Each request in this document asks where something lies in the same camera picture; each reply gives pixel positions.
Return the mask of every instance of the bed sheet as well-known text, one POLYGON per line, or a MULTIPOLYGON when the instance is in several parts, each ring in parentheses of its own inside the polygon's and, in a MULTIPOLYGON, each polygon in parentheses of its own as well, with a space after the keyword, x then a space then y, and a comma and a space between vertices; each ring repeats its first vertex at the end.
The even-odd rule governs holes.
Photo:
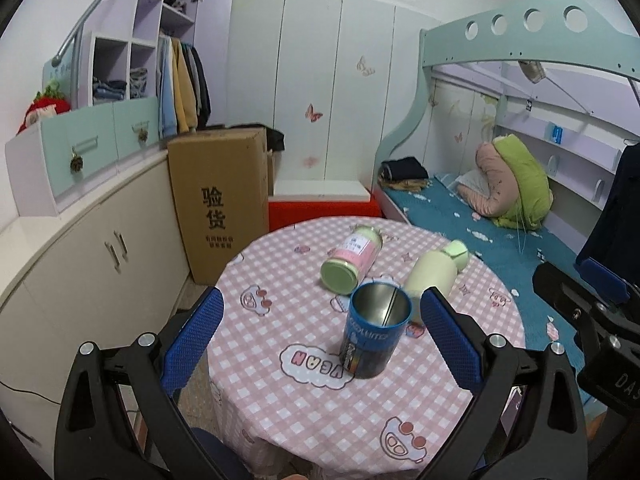
MULTIPOLYGON (((575 330, 535 292, 531 279, 541 257, 584 283, 573 268, 575 253, 547 229, 528 232, 495 226, 473 211, 436 178, 420 193, 385 189, 411 224, 437 232, 449 240, 462 240, 511 291, 525 330, 526 346, 542 350, 552 341, 564 345, 569 361, 584 367, 584 356, 574 343, 575 330)), ((581 391, 582 400, 590 396, 581 391)))

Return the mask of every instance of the strawberry plush toy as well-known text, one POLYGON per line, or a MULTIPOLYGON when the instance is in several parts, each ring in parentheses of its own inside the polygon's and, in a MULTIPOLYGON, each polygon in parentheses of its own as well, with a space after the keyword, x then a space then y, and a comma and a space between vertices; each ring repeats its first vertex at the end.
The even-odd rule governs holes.
POLYGON ((71 110, 71 105, 58 88, 58 83, 53 81, 47 85, 44 93, 38 92, 24 116, 24 122, 18 130, 19 134, 38 121, 48 117, 55 117, 71 110))

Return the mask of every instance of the tiled floor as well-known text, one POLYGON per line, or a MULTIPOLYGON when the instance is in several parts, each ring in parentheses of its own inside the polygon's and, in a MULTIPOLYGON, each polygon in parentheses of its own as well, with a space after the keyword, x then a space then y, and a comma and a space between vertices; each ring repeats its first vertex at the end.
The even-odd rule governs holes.
MULTIPOLYGON (((193 306, 206 287, 195 285, 191 279, 188 280, 184 293, 180 298, 178 309, 187 310, 193 306)), ((215 435, 218 434, 214 410, 213 396, 209 386, 209 369, 207 365, 206 353, 198 362, 198 366, 193 371, 189 383, 180 393, 178 409, 182 413, 184 420, 192 428, 202 428, 215 435)), ((295 473, 308 474, 311 464, 302 459, 292 460, 284 471, 278 476, 279 479, 286 478, 295 473)))

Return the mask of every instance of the round table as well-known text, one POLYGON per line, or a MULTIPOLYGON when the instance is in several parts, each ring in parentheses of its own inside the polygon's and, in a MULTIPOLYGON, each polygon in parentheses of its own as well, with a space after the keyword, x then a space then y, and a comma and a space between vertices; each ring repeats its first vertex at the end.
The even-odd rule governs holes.
MULTIPOLYGON (((367 280, 401 284, 421 254, 448 243, 401 222, 321 218, 256 240, 220 277, 225 314, 207 348, 216 418, 254 474, 277 474, 295 454, 324 480, 416 478, 471 399, 424 329, 407 329, 378 377, 355 380, 342 370, 348 299, 323 288, 319 272, 356 224, 383 234, 367 280)), ((485 333, 524 345, 513 297, 475 256, 449 302, 485 333)))

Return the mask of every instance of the chinese character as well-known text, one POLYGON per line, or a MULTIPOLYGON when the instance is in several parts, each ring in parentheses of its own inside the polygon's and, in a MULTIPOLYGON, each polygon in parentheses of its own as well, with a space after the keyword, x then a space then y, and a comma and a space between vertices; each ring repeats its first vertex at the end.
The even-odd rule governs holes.
POLYGON ((209 189, 208 187, 202 188, 202 202, 207 207, 219 207, 223 206, 222 203, 222 193, 218 191, 217 187, 212 187, 209 189))
POLYGON ((207 213, 207 218, 209 219, 209 229, 226 229, 225 227, 225 218, 226 216, 219 209, 210 210, 207 213))

